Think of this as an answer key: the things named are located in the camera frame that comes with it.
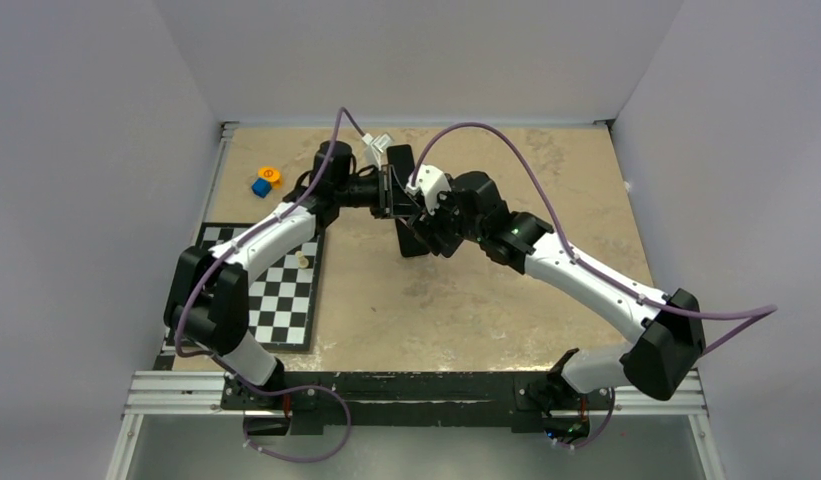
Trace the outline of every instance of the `checkered board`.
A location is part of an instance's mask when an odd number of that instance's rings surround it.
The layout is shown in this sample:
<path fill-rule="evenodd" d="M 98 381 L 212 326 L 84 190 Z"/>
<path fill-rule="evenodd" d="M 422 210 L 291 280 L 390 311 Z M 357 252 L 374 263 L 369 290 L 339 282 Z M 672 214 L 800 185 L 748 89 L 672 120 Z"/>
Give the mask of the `checkered board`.
<path fill-rule="evenodd" d="M 196 245 L 209 249 L 251 227 L 247 223 L 204 223 Z M 295 252 L 310 261 L 298 267 Z M 316 293 L 324 251 L 324 236 L 294 248 L 260 275 L 248 291 L 248 328 L 266 350 L 306 352 L 313 339 Z M 166 345 L 174 346 L 173 332 L 166 332 Z"/>

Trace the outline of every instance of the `cable connector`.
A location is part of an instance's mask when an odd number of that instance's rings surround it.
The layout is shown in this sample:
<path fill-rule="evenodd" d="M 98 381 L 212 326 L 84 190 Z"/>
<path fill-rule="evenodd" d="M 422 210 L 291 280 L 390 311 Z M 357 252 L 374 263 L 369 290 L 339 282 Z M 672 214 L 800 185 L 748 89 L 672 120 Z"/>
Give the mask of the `cable connector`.
<path fill-rule="evenodd" d="M 383 164 L 382 157 L 386 153 L 386 149 L 392 145 L 392 142 L 392 137 L 388 133 L 382 133 L 377 138 L 368 133 L 363 135 L 363 143 L 366 144 L 363 156 L 366 163 L 380 168 Z"/>

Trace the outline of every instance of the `table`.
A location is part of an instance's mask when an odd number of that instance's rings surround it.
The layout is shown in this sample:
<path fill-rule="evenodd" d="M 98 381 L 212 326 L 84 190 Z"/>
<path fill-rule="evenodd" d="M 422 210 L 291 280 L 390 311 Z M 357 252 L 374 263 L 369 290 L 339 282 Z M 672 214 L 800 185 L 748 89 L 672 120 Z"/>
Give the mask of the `table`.
<path fill-rule="evenodd" d="M 440 128 L 374 129 L 418 155 Z M 604 127 L 509 128 L 558 210 L 570 240 L 623 274 L 651 284 L 613 145 Z M 234 130 L 207 221 L 256 222 L 295 178 L 312 167 L 327 128 Z M 360 160 L 351 129 L 340 140 Z M 511 210 L 548 220 L 537 192 L 509 149 L 493 135 L 458 130 L 427 162 L 455 176 L 482 170 Z M 257 169 L 278 168 L 286 183 L 266 199 L 250 185 Z M 609 324 L 556 289 L 489 261 L 464 243 L 450 259 L 402 258 L 392 221 L 343 210 L 328 229 L 310 353 L 279 354 L 288 369 L 321 371 L 544 370 L 566 350 L 622 341 Z M 204 358 L 177 359 L 174 370 L 215 370 Z"/>

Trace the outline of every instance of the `orange object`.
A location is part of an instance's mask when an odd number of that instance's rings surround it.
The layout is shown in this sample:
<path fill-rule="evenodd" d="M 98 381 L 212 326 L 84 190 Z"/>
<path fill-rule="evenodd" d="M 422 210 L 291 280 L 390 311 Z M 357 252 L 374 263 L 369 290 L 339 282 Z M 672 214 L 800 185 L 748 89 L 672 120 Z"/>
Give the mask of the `orange object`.
<path fill-rule="evenodd" d="M 272 185 L 272 188 L 283 185 L 283 177 L 280 174 L 280 170 L 276 168 L 263 167 L 257 172 L 257 175 L 259 175 L 260 178 L 266 179 Z"/>

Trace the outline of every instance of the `gray floor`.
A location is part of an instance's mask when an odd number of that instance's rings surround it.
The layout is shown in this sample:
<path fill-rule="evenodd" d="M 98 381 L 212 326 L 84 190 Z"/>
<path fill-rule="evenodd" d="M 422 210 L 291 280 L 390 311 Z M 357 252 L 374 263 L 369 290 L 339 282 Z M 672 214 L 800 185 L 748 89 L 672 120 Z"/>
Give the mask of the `gray floor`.
<path fill-rule="evenodd" d="M 324 437 L 264 444 L 307 455 L 329 449 L 341 433 L 332 427 Z M 237 417 L 146 416 L 138 440 L 131 479 L 704 478 L 686 417 L 617 417 L 574 454 L 507 429 L 357 427 L 335 457 L 295 465 L 243 449 Z"/>

